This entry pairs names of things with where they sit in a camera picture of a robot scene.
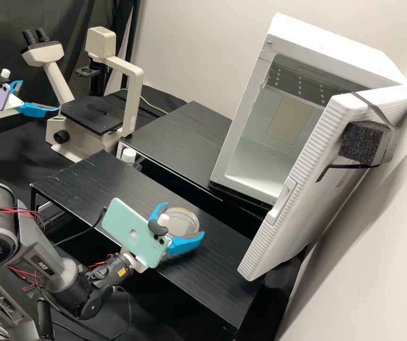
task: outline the white wall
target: white wall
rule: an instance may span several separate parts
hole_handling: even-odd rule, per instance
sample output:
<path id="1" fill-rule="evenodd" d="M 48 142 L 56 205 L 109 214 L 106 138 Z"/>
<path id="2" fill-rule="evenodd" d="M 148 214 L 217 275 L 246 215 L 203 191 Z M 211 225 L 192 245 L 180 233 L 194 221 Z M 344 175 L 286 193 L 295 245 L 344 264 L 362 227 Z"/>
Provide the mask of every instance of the white wall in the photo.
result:
<path id="1" fill-rule="evenodd" d="M 382 49 L 407 76 L 407 1 L 144 1 L 134 62 L 148 84 L 232 117 L 277 11 Z M 281 341 L 407 340 L 407 120 L 319 243 Z"/>
<path id="2" fill-rule="evenodd" d="M 407 76 L 407 44 L 378 39 Z M 317 244 L 278 337 L 407 340 L 407 119 L 393 161 L 367 174 Z"/>
<path id="3" fill-rule="evenodd" d="M 232 118 L 276 12 L 375 46 L 406 66 L 407 1 L 393 0 L 144 0 L 133 61 L 146 84 Z"/>

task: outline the black table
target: black table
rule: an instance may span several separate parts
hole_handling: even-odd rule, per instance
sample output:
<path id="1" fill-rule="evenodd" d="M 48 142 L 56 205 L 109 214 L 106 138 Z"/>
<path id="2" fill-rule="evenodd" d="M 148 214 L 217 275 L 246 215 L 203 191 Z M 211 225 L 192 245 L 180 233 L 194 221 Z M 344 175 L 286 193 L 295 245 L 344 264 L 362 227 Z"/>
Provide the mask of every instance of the black table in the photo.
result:
<path id="1" fill-rule="evenodd" d="M 247 282 L 237 272 L 248 238 L 104 151 L 31 186 L 33 208 L 39 194 L 90 226 L 114 197 L 145 218 L 163 201 L 193 211 L 206 233 L 201 245 L 156 270 L 224 319 L 233 332 L 241 326 L 262 283 L 262 278 Z"/>

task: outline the black cable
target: black cable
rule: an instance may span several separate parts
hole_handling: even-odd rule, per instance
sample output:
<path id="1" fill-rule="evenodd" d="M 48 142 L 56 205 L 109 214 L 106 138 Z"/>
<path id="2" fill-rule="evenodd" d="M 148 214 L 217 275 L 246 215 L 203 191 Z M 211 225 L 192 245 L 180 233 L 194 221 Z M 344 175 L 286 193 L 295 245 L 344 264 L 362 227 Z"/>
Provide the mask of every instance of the black cable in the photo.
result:
<path id="1" fill-rule="evenodd" d="M 75 319 L 74 317 L 66 314 L 65 312 L 63 312 L 61 309 L 58 309 L 57 306 L 55 304 L 53 304 L 49 298 L 43 294 L 41 288 L 38 288 L 39 292 L 41 293 L 41 295 L 43 296 L 43 298 L 51 305 L 52 308 L 54 308 L 61 316 L 66 317 L 68 320 L 70 320 L 71 322 L 74 322 L 75 324 L 77 324 L 78 326 L 84 328 L 85 330 L 89 331 L 90 333 L 95 334 L 96 336 L 103 338 L 104 340 L 107 340 L 108 337 L 101 334 L 100 332 L 94 330 L 93 328 L 88 327 L 87 325 L 83 324 L 81 321 Z"/>
<path id="2" fill-rule="evenodd" d="M 62 327 L 63 329 L 69 331 L 71 334 L 74 334 L 74 335 L 76 335 L 77 337 L 80 337 L 81 339 L 83 339 L 83 340 L 85 340 L 85 341 L 95 341 L 95 340 L 93 340 L 93 339 L 89 339 L 89 338 L 86 338 L 85 336 L 80 335 L 79 333 L 77 333 L 77 332 L 75 332 L 73 329 L 71 329 L 70 327 L 65 326 L 64 324 L 61 324 L 60 322 L 57 322 L 57 321 L 52 320 L 52 323 L 55 324 L 55 325 L 58 325 L 59 327 Z"/>
<path id="3" fill-rule="evenodd" d="M 128 325 L 125 329 L 123 329 L 121 332 L 119 332 L 117 335 L 111 337 L 109 340 L 107 341 L 114 341 L 116 339 L 118 339 L 120 336 L 122 336 L 124 333 L 126 333 L 129 329 L 129 327 L 131 327 L 131 323 L 133 321 L 133 311 L 131 309 L 131 301 L 129 299 L 129 293 L 126 291 L 126 289 L 124 287 L 114 287 L 115 289 L 121 289 L 122 291 L 124 291 L 126 293 L 126 296 L 128 297 Z"/>
<path id="4" fill-rule="evenodd" d="M 103 206 L 103 208 L 101 209 L 101 212 L 99 213 L 99 218 L 98 218 L 98 220 L 97 220 L 92 226 L 90 226 L 88 229 L 86 229 L 86 230 L 84 230 L 84 231 L 82 231 L 82 232 L 79 232 L 79 233 L 77 233 L 77 234 L 75 234 L 75 235 L 72 235 L 71 237 L 68 237 L 68 238 L 65 238 L 65 239 L 63 239 L 63 240 L 61 240 L 61 241 L 59 241 L 59 242 L 56 242 L 53 246 L 54 246 L 54 247 L 55 247 L 55 246 L 58 246 L 58 245 L 60 245 L 60 244 L 63 244 L 64 242 L 70 241 L 71 239 L 80 237 L 80 236 L 82 236 L 83 234 L 87 233 L 88 231 L 93 230 L 93 229 L 96 227 L 96 225 L 98 225 L 98 223 L 101 221 L 101 219 L 103 218 L 103 216 L 104 216 L 104 214 L 106 213 L 106 211 L 107 211 L 107 207 L 106 207 L 106 206 Z"/>

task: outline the label sticker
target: label sticker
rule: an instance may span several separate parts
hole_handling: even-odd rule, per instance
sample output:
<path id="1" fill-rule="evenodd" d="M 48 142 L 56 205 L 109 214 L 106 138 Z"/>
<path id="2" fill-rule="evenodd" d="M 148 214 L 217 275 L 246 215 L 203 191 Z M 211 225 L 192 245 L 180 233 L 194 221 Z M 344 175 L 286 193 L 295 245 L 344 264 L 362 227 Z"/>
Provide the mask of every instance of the label sticker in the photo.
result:
<path id="1" fill-rule="evenodd" d="M 121 268 L 120 270 L 117 271 L 117 274 L 119 277 L 123 276 L 126 273 L 126 269 L 125 268 Z"/>
<path id="2" fill-rule="evenodd" d="M 129 130 L 134 130 L 135 126 L 136 126 L 136 116 L 131 118 L 131 123 L 129 124 Z"/>

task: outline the white cable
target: white cable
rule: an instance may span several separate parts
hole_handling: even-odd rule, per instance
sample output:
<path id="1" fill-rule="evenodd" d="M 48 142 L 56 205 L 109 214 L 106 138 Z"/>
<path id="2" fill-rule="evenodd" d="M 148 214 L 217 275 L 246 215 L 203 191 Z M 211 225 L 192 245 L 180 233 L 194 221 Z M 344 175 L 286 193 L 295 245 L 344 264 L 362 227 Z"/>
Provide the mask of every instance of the white cable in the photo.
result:
<path id="1" fill-rule="evenodd" d="M 156 110 L 159 110 L 159 111 L 161 111 L 161 112 L 163 112 L 164 114 L 168 114 L 168 112 L 167 111 L 165 111 L 165 110 L 163 110 L 163 109 L 161 109 L 161 108 L 158 108 L 158 107 L 156 107 L 156 106 L 154 106 L 153 104 L 151 104 L 149 101 L 147 101 L 142 95 L 141 95 L 141 99 L 145 102 L 145 103 L 147 103 L 147 105 L 148 106 L 150 106 L 150 107 L 152 107 L 152 108 L 154 108 L 154 109 L 156 109 Z"/>

